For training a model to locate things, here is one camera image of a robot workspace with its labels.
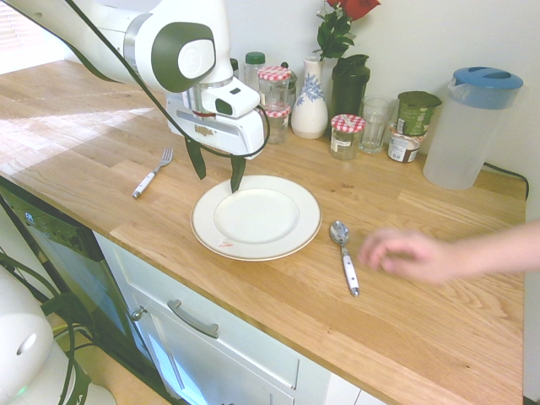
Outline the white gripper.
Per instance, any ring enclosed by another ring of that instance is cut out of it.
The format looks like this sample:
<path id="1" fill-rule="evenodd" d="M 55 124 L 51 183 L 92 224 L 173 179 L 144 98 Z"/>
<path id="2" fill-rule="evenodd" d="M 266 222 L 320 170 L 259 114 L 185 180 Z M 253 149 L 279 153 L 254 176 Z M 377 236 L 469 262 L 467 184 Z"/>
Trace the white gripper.
<path id="1" fill-rule="evenodd" d="M 168 94 L 165 106 L 175 123 L 191 137 L 185 138 L 186 151 L 198 178 L 206 177 L 201 144 L 233 154 L 230 156 L 232 172 L 229 183 L 231 192 L 237 192 L 245 173 L 246 159 L 236 155 L 254 154 L 250 158 L 258 155 L 257 150 L 264 144 L 262 115 L 254 110 L 240 118 L 221 115 L 200 117 L 185 106 L 184 99 L 181 94 Z"/>

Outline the person's bare hand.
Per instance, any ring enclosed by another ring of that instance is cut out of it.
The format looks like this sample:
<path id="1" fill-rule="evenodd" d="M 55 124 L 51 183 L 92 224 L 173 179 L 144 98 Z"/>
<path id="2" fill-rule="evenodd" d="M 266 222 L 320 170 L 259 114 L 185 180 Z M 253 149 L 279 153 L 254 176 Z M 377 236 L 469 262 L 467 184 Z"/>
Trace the person's bare hand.
<path id="1" fill-rule="evenodd" d="M 461 275 L 455 245 L 413 230 L 377 230 L 360 247 L 359 260 L 374 270 L 431 284 Z"/>

